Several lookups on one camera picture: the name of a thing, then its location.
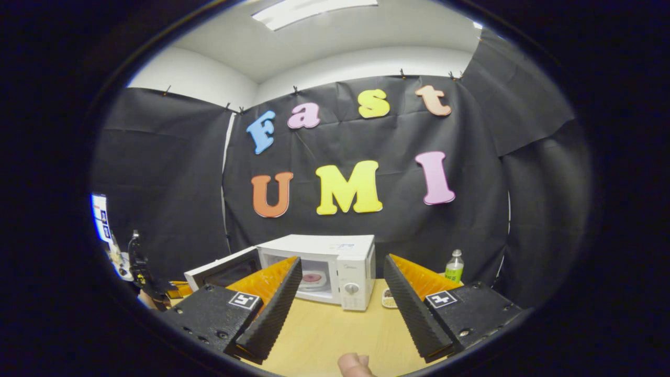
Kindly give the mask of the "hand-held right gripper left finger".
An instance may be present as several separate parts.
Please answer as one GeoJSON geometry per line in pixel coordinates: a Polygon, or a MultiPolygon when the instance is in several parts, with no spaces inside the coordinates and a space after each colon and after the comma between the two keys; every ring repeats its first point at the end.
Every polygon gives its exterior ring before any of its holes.
{"type": "Polygon", "coordinates": [[[161,318],[204,348],[261,364],[282,331],[302,277],[301,258],[292,256],[226,287],[205,284],[161,318]]]}

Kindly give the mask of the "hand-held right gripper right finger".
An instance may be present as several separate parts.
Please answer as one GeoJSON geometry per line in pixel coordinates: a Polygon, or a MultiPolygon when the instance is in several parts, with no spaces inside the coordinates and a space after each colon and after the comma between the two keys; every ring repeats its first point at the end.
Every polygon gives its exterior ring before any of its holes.
{"type": "Polygon", "coordinates": [[[394,254],[384,278],[426,363],[484,343],[527,314],[482,282],[461,285],[394,254]]]}

